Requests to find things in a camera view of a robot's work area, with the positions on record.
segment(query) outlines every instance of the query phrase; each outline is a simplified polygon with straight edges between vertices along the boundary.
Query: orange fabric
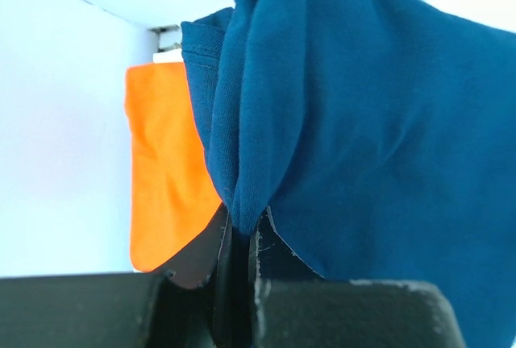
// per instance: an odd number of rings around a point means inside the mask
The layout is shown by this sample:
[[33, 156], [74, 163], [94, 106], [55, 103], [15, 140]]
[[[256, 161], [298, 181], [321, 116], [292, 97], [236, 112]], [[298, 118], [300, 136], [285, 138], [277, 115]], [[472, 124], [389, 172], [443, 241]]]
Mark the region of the orange fabric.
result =
[[194, 125], [185, 66], [127, 70], [132, 134], [131, 261], [151, 271], [201, 233], [221, 203]]

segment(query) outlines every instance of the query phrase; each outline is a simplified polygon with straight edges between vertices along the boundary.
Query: black object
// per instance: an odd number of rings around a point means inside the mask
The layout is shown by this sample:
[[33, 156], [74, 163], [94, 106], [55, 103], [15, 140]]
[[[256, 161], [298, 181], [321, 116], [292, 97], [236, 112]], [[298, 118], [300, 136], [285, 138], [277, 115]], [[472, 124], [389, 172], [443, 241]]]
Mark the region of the black object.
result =
[[[0, 280], [0, 348], [248, 348], [251, 338], [254, 348], [465, 347], [435, 286], [327, 282], [281, 240], [269, 211], [249, 247], [248, 287], [235, 288], [235, 240], [221, 207], [153, 273]], [[236, 289], [249, 314], [232, 302]], [[249, 343], [236, 340], [247, 323]]]

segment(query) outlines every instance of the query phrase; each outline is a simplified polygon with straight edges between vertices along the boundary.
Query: hanging cloth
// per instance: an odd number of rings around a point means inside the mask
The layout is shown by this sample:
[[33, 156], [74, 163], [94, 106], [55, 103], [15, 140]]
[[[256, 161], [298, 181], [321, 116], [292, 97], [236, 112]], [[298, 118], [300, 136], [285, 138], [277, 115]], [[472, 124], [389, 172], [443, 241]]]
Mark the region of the hanging cloth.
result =
[[151, 271], [201, 233], [221, 201], [206, 170], [184, 64], [130, 68], [126, 84], [131, 261], [135, 269]]

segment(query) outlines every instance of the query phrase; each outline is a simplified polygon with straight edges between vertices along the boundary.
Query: dark gray surface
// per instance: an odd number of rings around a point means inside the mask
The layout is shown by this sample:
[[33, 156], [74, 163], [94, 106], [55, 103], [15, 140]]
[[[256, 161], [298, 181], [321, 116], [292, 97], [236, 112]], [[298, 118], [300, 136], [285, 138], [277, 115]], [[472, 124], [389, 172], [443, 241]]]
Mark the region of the dark gray surface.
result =
[[143, 274], [0, 280], [0, 347], [144, 347], [159, 284]]
[[257, 280], [255, 348], [464, 348], [436, 287]]

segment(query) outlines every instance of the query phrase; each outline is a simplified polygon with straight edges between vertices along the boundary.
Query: blue cloth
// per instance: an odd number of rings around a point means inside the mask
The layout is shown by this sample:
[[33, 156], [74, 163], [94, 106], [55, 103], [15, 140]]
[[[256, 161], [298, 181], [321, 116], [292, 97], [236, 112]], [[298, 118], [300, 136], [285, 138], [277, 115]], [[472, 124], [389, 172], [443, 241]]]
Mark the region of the blue cloth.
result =
[[470, 348], [516, 334], [516, 35], [419, 0], [235, 0], [183, 23], [242, 236], [271, 206], [331, 280], [437, 284]]

